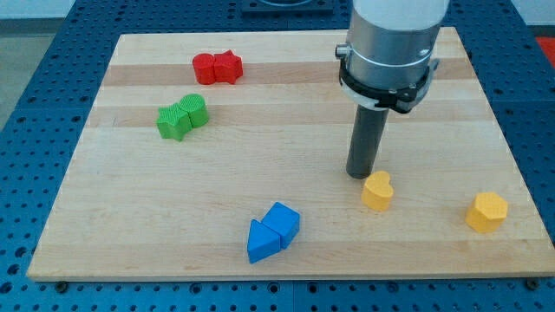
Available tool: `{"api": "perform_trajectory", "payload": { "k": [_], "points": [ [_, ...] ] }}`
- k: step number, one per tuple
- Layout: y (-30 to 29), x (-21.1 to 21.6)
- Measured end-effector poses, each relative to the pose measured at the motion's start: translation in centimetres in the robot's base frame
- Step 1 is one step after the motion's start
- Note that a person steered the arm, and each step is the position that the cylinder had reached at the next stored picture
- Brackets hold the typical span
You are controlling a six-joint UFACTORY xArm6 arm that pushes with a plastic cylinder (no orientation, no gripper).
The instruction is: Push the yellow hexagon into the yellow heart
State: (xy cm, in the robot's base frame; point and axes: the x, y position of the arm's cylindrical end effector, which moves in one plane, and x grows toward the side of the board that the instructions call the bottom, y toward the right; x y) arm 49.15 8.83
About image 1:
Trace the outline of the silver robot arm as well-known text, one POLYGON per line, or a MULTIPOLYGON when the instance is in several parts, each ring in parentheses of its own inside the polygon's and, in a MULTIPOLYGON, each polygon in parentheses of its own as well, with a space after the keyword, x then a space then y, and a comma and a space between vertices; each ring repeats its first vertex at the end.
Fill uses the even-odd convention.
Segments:
POLYGON ((354 0, 346 42, 336 46, 343 92, 369 110, 409 113, 426 96, 447 0, 354 0))

